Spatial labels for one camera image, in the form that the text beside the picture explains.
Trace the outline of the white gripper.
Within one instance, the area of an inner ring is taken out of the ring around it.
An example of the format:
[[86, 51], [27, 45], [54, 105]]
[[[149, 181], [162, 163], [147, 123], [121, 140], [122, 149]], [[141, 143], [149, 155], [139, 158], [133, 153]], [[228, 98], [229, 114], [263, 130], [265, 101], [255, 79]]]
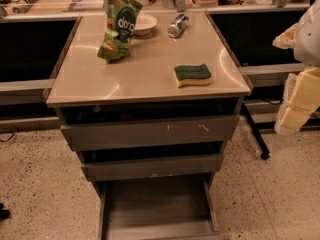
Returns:
[[297, 61], [309, 67], [290, 73], [285, 82], [283, 102], [278, 110], [275, 131], [281, 135], [298, 132], [320, 107], [320, 0], [316, 0], [297, 23], [277, 36], [272, 45], [293, 49]]

